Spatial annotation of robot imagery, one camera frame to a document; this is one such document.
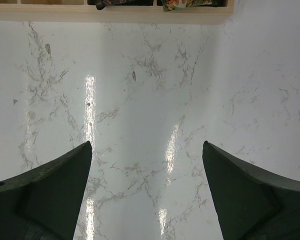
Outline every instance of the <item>fabric item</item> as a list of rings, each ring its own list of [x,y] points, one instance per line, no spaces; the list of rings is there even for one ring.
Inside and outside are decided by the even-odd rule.
[[[207,141],[202,160],[224,240],[300,240],[300,181]]]
[[[169,12],[172,10],[183,9],[195,6],[218,6],[221,0],[161,0],[163,4],[163,10]]]
[[[135,0],[95,0],[96,9],[102,10],[108,5],[122,5],[133,2]]]

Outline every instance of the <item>glossy floor tile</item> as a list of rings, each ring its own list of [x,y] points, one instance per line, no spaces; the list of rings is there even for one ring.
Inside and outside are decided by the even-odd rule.
[[[0,21],[0,180],[89,140],[75,240],[222,239],[205,140],[300,180],[300,3],[282,2],[221,26]]]

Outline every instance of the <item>cloth on shelf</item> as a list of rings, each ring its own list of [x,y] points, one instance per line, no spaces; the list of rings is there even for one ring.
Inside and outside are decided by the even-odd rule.
[[[122,5],[133,2],[135,0],[95,0],[96,9],[102,10],[108,5]]]
[[[218,7],[223,5],[223,0],[161,0],[163,10],[169,12],[172,10],[183,9],[196,6],[213,6]]]

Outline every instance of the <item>white marble floor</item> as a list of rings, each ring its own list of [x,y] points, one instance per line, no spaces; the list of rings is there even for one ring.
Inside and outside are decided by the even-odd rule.
[[[86,140],[75,240],[221,240],[205,140],[300,180],[300,0],[221,26],[0,21],[0,180]]]

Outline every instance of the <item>dark speck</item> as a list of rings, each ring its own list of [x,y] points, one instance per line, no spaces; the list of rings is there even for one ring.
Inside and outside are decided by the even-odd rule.
[[[45,45],[45,50],[46,50],[46,52],[50,55],[50,57],[51,57],[51,48],[50,48],[50,44],[49,43],[47,43],[46,45]]]
[[[132,71],[131,76],[132,76],[132,78],[133,78],[134,81],[137,81],[137,76],[136,76],[135,71]]]

